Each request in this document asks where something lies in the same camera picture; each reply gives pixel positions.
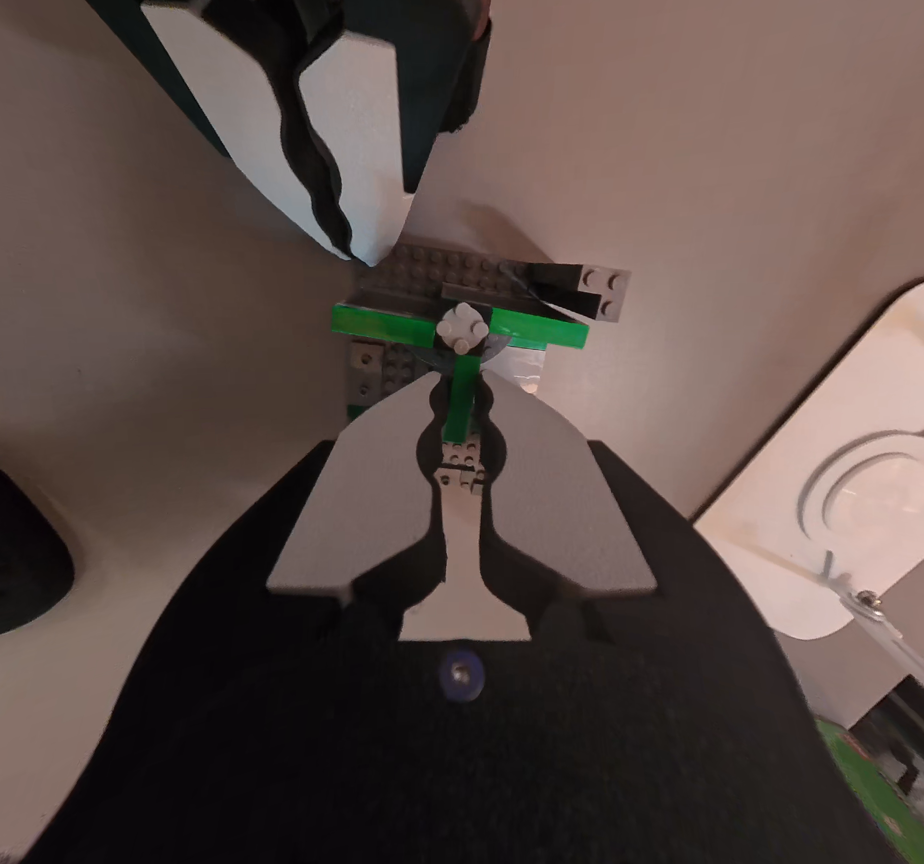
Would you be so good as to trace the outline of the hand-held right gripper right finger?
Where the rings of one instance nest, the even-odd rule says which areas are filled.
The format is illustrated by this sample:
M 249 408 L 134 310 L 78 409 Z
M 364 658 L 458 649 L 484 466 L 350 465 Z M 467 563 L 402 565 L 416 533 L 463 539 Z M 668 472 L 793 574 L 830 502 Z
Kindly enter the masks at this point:
M 657 582 L 590 444 L 497 373 L 480 376 L 483 581 L 500 599 L 653 593 Z

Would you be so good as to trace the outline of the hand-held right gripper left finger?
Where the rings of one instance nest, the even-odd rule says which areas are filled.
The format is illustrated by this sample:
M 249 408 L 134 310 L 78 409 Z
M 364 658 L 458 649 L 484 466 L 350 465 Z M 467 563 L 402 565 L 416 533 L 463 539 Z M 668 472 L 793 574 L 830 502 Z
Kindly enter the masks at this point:
M 341 431 L 269 591 L 425 599 L 445 581 L 436 473 L 447 404 L 448 381 L 428 373 Z

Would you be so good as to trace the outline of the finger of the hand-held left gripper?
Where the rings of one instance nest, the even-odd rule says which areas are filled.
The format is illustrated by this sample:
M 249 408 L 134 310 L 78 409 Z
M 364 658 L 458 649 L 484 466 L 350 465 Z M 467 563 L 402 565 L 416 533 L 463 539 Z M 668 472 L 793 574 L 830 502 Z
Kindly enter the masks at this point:
M 339 172 L 352 252 L 375 267 L 398 241 L 413 202 L 403 175 L 396 49 L 343 32 L 298 85 Z
M 252 0 L 147 1 L 141 10 L 244 176 L 340 258 L 355 258 L 343 178 L 300 82 L 349 39 L 332 16 L 306 50 Z

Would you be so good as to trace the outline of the grey green toy brick model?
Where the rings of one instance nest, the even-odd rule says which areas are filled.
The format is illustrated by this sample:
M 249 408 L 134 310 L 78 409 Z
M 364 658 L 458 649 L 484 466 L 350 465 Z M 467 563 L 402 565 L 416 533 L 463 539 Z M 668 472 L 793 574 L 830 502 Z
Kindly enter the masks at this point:
M 376 267 L 359 266 L 353 293 L 333 307 L 332 330 L 349 338 L 348 417 L 427 373 L 446 376 L 437 481 L 477 495 L 485 470 L 476 368 L 536 393 L 549 347 L 582 350 L 591 322 L 616 323 L 630 278 L 599 265 L 400 243 Z

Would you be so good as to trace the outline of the white plastic tray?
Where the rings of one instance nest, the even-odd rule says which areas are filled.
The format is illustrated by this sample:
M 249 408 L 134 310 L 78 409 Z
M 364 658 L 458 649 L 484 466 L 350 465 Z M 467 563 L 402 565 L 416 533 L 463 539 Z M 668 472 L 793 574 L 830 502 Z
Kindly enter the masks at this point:
M 696 529 L 776 634 L 809 705 L 853 726 L 922 656 L 922 310 L 893 300 L 788 415 Z M 882 599 L 884 649 L 821 582 L 824 554 Z

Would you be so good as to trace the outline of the black rounded object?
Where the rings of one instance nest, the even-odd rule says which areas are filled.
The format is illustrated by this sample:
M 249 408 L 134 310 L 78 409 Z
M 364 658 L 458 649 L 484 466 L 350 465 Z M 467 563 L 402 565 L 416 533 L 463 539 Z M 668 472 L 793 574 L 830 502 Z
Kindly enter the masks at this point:
M 1 633 L 46 614 L 72 589 L 75 566 L 40 509 L 1 473 Z

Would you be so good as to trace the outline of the green printed box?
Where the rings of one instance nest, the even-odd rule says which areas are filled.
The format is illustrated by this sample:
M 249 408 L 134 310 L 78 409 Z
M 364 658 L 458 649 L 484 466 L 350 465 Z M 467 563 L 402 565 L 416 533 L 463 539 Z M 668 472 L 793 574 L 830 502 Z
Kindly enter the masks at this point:
M 896 853 L 903 862 L 922 863 L 922 811 L 849 730 L 819 716 L 815 725 L 850 789 Z

